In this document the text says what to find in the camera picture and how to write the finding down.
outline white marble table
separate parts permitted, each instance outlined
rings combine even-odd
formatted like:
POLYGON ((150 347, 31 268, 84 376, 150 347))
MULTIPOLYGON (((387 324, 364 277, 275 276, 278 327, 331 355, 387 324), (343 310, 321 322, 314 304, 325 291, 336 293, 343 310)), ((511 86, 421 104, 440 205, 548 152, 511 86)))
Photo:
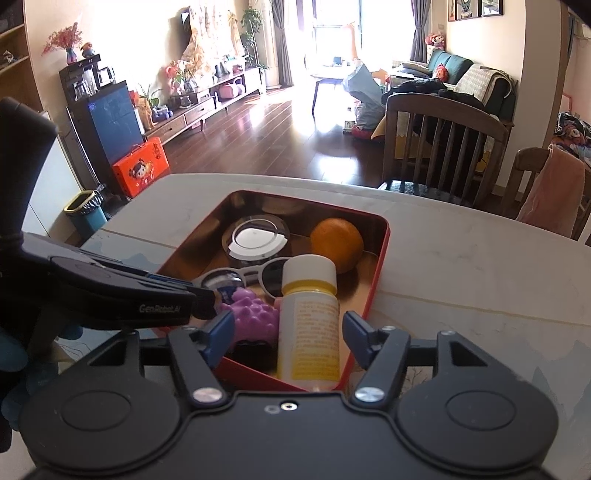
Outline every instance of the white marble table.
POLYGON ((376 213, 392 230, 369 315, 420 338, 453 329, 545 391, 560 412, 547 467, 591 465, 591 249, 528 225, 417 197, 312 180, 171 175, 85 248, 155 271, 229 193, 256 190, 376 213))

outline framed picture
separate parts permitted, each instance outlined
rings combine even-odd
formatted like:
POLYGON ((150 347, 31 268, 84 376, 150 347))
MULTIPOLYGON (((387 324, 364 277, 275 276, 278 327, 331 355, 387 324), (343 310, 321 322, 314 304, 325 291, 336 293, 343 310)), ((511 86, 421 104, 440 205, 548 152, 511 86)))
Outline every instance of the framed picture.
POLYGON ((456 0, 447 0, 447 21, 456 21, 456 0))
POLYGON ((480 15, 483 17, 497 17, 504 15, 504 0, 479 0, 480 15))
POLYGON ((456 20, 478 18, 479 0, 456 0, 456 20))

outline pink towel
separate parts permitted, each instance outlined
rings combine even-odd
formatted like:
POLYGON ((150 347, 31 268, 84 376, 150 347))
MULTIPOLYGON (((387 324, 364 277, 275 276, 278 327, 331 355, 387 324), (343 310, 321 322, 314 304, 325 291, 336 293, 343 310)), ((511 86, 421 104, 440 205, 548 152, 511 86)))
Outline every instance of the pink towel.
POLYGON ((583 197, 585 166, 555 145, 519 215, 518 222, 569 237, 583 197))

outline wall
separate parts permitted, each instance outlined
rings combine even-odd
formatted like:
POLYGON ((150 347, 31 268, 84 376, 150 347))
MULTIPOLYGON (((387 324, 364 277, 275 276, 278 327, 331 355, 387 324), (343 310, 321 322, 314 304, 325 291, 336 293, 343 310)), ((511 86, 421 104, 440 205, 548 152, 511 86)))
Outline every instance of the wall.
POLYGON ((591 40, 578 38, 573 46, 564 92, 573 97, 573 112, 591 122, 591 40))
POLYGON ((557 87, 560 38, 558 0, 505 0, 502 17, 447 25, 448 51, 519 81, 515 128, 497 180, 500 186, 506 185, 518 150, 544 144, 557 87))
POLYGON ((447 31, 447 0, 431 0, 430 32, 447 31))
MULTIPOLYGON (((246 0, 228 2, 242 15, 246 0)), ((31 61, 43 107, 64 125, 64 98, 59 71, 66 65, 63 51, 41 56, 47 37, 75 21, 84 41, 90 41, 106 65, 115 69, 118 80, 130 89, 148 87, 158 71, 180 58, 177 13, 190 0, 24 0, 31 61)))
POLYGON ((447 24, 449 52, 503 70, 517 80, 521 80, 524 47, 525 0, 505 0, 502 17, 447 24))

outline gray curtain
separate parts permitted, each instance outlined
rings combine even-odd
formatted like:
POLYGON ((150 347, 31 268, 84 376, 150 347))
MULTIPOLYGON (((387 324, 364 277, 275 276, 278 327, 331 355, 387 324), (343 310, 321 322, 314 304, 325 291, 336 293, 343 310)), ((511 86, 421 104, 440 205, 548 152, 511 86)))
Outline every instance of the gray curtain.
POLYGON ((284 87, 292 87, 290 58, 287 53, 287 40, 285 39, 285 0, 271 0, 273 21, 277 33, 277 60, 279 62, 279 83, 284 87))
POLYGON ((410 53, 412 61, 427 61, 427 45, 425 44, 425 25, 429 16, 431 0, 410 0, 414 16, 413 49, 410 53))

